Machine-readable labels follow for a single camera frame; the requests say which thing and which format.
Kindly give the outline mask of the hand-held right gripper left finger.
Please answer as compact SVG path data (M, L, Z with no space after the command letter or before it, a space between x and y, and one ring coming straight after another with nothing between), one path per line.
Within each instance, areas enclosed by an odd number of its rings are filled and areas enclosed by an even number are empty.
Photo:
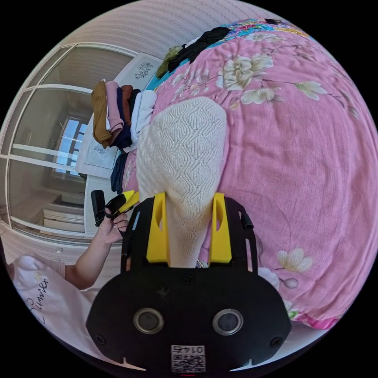
M154 196L146 258L149 263L170 263L165 193Z

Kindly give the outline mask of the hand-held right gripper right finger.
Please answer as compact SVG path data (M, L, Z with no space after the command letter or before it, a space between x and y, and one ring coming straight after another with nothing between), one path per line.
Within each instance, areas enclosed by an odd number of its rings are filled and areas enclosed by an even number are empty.
M215 193L208 263L230 263L231 259L232 252L225 196L223 193Z

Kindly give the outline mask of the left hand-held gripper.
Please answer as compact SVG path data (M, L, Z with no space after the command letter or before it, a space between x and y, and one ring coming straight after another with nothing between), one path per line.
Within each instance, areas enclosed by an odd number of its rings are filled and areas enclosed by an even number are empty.
M133 208L135 204L139 202L139 192L138 191L125 191L122 195L116 196L111 199L105 206L105 208L110 209L112 215L108 215L110 218L115 218L120 213L127 213Z

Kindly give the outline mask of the person's left hand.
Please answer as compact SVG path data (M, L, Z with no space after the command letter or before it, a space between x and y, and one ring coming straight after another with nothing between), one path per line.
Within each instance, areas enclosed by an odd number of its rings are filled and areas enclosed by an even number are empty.
M105 208L104 211L105 217L98 228L95 238L100 243L110 246L122 239L121 234L126 231L128 220L125 213L120 213L112 219L108 217L108 215L112 215L110 209Z

